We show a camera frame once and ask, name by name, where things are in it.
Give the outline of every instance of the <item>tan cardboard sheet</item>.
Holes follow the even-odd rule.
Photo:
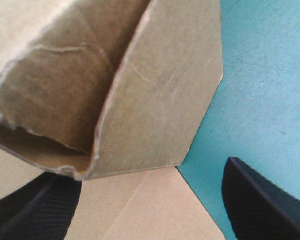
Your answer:
[[[0,0],[0,123],[25,130],[0,144],[78,180],[181,164],[223,74],[220,1],[44,1]]]
[[[42,173],[0,150],[0,199]],[[83,182],[66,240],[223,240],[173,167]]]

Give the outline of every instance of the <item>black curved object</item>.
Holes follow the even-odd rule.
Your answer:
[[[41,174],[0,200],[0,240],[63,240],[80,193],[81,182]]]
[[[238,240],[300,240],[300,201],[236,157],[226,162],[222,197]]]

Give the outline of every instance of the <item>floor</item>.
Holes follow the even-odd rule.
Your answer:
[[[227,240],[222,198],[236,156],[300,199],[300,0],[222,0],[224,78],[178,168]]]

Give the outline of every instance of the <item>teal floor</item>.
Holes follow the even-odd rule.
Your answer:
[[[224,78],[178,168],[227,240],[222,198],[236,156],[300,199],[300,0],[222,0]]]

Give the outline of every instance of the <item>brown cardboard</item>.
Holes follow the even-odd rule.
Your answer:
[[[0,56],[0,145],[78,180],[179,165],[222,78],[219,1],[53,4]]]
[[[42,171],[0,150],[0,199]],[[66,240],[223,240],[175,168],[84,181]]]

